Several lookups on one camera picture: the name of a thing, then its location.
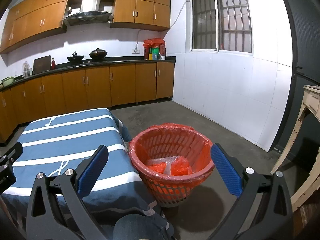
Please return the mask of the dark cutting board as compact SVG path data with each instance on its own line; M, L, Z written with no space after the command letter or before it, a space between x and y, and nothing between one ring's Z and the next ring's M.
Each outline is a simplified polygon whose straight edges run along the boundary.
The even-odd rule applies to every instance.
M33 62L33 74L40 74L47 72L51 67L51 56L44 56L34 60Z

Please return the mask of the red bottle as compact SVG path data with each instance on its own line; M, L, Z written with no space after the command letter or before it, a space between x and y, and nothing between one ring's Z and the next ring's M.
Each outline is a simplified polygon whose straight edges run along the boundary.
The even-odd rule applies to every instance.
M51 70L54 70L56 66L55 60L54 58L52 58L52 62L51 62Z

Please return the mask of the worn white wooden table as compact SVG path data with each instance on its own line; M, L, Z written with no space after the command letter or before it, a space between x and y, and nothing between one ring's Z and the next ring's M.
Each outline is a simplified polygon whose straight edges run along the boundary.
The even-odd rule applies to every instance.
M313 116L316 119L315 123L319 124L319 86L305 85L303 88L303 100L298 118L284 150L271 170L271 174L280 174L279 168L294 145L306 117ZM319 147L317 143L304 138L296 157L300 163L311 163L312 168L304 183L291 197L293 211L299 209L319 189Z

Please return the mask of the black wok left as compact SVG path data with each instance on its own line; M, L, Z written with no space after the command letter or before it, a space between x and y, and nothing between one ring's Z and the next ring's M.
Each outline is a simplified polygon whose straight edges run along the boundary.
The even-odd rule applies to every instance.
M84 55L78 55L76 51L72 53L72 56L67 57L67 60L72 65L82 64L83 59L84 59Z

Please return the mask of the clear jar on counter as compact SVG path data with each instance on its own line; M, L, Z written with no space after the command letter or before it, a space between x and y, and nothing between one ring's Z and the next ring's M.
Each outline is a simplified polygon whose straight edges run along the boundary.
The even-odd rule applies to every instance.
M23 63L23 77L30 77L32 75L32 68L27 61Z

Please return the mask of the barred window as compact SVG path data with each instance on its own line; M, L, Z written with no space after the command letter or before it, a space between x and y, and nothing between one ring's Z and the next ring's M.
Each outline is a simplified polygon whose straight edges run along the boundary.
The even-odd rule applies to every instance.
M190 1L191 51L253 51L248 0Z

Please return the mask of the red lined trash basket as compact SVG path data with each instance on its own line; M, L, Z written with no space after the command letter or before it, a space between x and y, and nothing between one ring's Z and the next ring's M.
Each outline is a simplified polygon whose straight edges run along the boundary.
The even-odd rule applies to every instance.
M190 126L164 123L135 136L129 143L129 156L157 203L175 207L212 174L212 145Z

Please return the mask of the blue striped table cloth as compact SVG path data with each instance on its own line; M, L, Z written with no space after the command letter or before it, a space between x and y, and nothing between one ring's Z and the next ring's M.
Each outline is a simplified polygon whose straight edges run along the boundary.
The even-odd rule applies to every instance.
M143 215L167 239L172 239L174 227L131 163L126 146L130 140L127 127L106 108L31 122L18 139L23 153L13 164L16 182L1 195L14 223L25 229L29 197L38 173L62 175L104 145L108 149L108 161L92 191L84 198L89 212L96 220L108 223L131 213Z

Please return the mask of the lower wooden kitchen cabinets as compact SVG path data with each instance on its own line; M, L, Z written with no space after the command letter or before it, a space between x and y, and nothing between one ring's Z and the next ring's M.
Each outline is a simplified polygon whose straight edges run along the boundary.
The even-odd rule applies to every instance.
M61 67L1 89L1 145L19 127L49 116L173 97L176 57L115 57Z

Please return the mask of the upper wooden cabinets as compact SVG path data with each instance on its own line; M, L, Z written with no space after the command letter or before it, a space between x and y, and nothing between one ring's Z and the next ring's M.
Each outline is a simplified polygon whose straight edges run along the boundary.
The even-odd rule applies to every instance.
M170 28L171 0L23 0L4 24L1 53L52 35L72 25L111 23L114 28L163 31Z

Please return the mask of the red bag with bottles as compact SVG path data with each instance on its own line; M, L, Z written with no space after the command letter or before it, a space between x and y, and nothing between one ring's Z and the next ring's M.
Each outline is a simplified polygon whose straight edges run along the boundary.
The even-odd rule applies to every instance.
M167 52L165 41L161 38L144 40L144 60L158 61L165 60Z

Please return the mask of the range hood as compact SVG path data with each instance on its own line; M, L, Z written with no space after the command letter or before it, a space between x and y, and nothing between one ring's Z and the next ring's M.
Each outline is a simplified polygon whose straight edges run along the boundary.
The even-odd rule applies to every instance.
M112 23L116 0L67 0L63 23L74 26Z

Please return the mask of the black lidded wok right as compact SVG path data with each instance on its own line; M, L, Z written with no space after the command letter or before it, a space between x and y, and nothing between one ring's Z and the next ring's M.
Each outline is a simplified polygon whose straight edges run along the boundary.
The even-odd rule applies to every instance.
M95 62L104 61L106 56L107 51L100 48L97 48L96 50L93 50L89 53L89 57Z

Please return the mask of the green pot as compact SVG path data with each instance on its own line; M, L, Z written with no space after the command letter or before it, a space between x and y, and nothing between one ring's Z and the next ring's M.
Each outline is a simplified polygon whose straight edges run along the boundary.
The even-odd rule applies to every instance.
M7 87L8 85L12 84L13 81L14 81L13 76L9 76L1 80L3 87Z

